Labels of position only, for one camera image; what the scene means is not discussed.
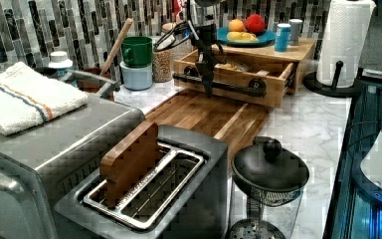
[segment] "kitchen towel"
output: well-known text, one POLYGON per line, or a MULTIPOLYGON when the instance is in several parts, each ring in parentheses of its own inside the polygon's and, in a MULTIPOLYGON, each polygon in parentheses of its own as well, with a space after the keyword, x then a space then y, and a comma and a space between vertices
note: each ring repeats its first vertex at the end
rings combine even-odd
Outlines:
POLYGON ((9 135, 39 125, 88 101, 84 92, 71 85, 16 63, 0 74, 0 132, 9 135))
POLYGON ((319 82, 331 86, 336 62, 342 61, 337 87, 352 86, 375 6, 371 0, 331 1, 317 69, 319 82))

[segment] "wall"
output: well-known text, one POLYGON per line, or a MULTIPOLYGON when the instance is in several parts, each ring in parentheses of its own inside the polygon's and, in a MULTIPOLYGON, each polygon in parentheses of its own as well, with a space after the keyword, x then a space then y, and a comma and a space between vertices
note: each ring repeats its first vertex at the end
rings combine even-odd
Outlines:
MULTIPOLYGON (((220 26, 251 13, 266 16, 271 30, 279 22, 300 18, 304 37, 321 38, 328 3, 227 0, 216 11, 220 26)), ((47 66, 50 54, 58 50, 69 52, 78 69, 102 64, 127 17, 134 19, 130 35, 158 35, 161 25, 171 22, 171 5, 169 0, 0 0, 0 69, 17 61, 31 67, 47 66)), ((114 78, 119 71, 115 66, 111 66, 114 78)))

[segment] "green mug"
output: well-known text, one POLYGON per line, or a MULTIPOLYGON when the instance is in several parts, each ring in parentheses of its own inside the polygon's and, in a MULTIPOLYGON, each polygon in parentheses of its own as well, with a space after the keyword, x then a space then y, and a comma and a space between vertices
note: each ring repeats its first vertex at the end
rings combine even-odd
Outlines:
POLYGON ((131 68, 143 68, 153 61, 152 39, 148 37, 127 37, 121 45, 123 62, 131 68))

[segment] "blue plate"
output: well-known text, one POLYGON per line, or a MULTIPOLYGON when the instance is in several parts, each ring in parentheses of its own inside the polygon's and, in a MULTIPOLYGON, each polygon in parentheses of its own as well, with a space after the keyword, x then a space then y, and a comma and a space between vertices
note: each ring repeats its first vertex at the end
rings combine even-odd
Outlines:
POLYGON ((228 27, 219 28, 217 33, 218 41, 221 44, 225 44, 232 47, 265 47, 274 42, 276 38, 276 34, 274 32, 272 32, 271 30, 266 30, 262 35, 257 36, 257 39, 259 39, 258 42, 233 42, 228 41, 228 33, 228 27))

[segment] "wooden cutting board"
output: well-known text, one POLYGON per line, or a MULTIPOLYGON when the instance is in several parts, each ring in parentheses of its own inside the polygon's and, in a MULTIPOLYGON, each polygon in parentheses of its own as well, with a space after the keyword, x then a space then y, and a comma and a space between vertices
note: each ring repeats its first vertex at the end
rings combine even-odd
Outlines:
POLYGON ((157 124, 144 121, 101 159, 99 170, 107 181, 107 207, 114 207, 162 158, 157 135, 157 124))
POLYGON ((269 118, 271 109, 191 90, 182 91, 149 112, 146 119, 213 136, 229 146, 231 160, 251 145, 269 118))

